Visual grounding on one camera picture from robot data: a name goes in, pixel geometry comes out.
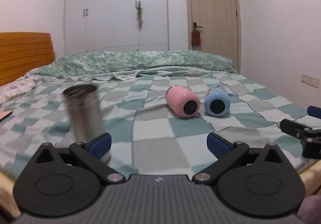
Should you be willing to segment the pink insulated cup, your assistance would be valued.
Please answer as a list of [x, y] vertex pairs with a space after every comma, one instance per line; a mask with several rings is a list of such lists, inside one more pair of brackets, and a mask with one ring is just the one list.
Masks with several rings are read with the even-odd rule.
[[171, 86], [165, 94], [165, 100], [169, 108], [183, 119], [194, 117], [200, 109], [198, 95], [181, 85]]

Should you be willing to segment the light blue cup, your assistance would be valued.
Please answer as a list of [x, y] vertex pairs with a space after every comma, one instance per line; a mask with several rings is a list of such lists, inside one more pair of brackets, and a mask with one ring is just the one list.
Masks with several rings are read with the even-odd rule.
[[204, 105], [205, 112], [212, 117], [224, 117], [230, 113], [230, 97], [219, 85], [209, 88]]

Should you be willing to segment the hanging green plant decoration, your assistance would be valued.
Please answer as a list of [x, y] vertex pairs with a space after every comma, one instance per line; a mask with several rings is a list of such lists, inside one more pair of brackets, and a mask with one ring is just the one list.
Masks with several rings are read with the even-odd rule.
[[142, 29], [142, 26], [143, 26], [143, 9], [141, 7], [141, 1], [137, 1], [136, 11], [137, 11], [138, 28]]

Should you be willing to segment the beige wooden door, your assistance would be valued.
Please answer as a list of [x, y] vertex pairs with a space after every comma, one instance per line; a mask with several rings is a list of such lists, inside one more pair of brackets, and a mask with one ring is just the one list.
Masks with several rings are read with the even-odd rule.
[[201, 33], [197, 51], [230, 58], [241, 69], [241, 18], [239, 0], [187, 0], [188, 39], [192, 49], [193, 23]]

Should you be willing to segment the white wall socket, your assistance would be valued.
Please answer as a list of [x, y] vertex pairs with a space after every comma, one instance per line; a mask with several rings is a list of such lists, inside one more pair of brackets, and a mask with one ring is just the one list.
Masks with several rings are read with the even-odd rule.
[[318, 89], [320, 84], [320, 79], [316, 77], [311, 77], [307, 74], [302, 74], [301, 82]]

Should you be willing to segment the white wardrobe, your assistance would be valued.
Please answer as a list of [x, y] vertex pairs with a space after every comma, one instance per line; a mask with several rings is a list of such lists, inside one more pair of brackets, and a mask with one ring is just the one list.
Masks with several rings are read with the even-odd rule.
[[[138, 28], [137, 1], [143, 9]], [[66, 0], [65, 52], [169, 50], [168, 0]]]

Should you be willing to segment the green floral duvet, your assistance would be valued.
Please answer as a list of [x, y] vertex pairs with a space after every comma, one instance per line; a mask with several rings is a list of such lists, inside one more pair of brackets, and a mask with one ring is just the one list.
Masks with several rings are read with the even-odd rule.
[[29, 75], [57, 79], [87, 79], [102, 76], [127, 79], [139, 72], [160, 71], [168, 67], [170, 72], [177, 68], [200, 68], [201, 70], [236, 72], [230, 58], [200, 51], [135, 51], [135, 52], [91, 52], [67, 55], [49, 65], [34, 68]]

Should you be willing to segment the pink book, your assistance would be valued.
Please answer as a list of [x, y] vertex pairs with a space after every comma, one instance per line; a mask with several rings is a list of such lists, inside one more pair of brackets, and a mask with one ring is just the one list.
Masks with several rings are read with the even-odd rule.
[[0, 111], [0, 121], [6, 119], [12, 114], [12, 110]]

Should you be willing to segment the orange wooden headboard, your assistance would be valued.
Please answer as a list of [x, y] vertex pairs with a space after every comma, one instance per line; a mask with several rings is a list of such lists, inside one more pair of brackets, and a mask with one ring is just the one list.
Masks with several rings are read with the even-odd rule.
[[1, 86], [25, 75], [28, 71], [55, 61], [52, 39], [48, 33], [5, 32], [1, 42]]

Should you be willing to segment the green checkered bed blanket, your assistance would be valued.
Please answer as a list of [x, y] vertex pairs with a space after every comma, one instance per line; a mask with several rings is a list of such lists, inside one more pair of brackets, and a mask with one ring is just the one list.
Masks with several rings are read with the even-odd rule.
[[[307, 164], [302, 146], [298, 139], [281, 132], [280, 121], [320, 127], [320, 120], [307, 115], [305, 109], [237, 73], [150, 73], [123, 81], [41, 76], [35, 80], [31, 91], [1, 106], [1, 110], [11, 111], [1, 122], [1, 169], [12, 177], [18, 177], [42, 143], [67, 147], [75, 141], [63, 91], [79, 84], [98, 87], [103, 126], [112, 136], [109, 165], [124, 175], [191, 176], [215, 161], [206, 146], [210, 132], [251, 147], [275, 143], [299, 169]], [[219, 85], [230, 97], [230, 113], [211, 117], [201, 107], [196, 117], [180, 119], [165, 101], [165, 93], [173, 85], [191, 89], [201, 100], [208, 89]]]

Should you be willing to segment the purple floral pillow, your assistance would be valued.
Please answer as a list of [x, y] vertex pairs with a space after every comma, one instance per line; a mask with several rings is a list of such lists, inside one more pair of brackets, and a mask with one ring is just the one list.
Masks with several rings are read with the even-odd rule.
[[26, 74], [17, 80], [1, 86], [1, 105], [31, 91], [37, 84], [38, 76]]

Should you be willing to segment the tall stainless steel cup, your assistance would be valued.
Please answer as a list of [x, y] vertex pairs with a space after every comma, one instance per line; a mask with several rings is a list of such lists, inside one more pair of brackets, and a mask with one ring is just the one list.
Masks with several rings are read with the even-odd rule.
[[[89, 143], [103, 133], [103, 117], [96, 85], [76, 85], [63, 91], [65, 106], [75, 142]], [[102, 162], [111, 158], [109, 151]]]

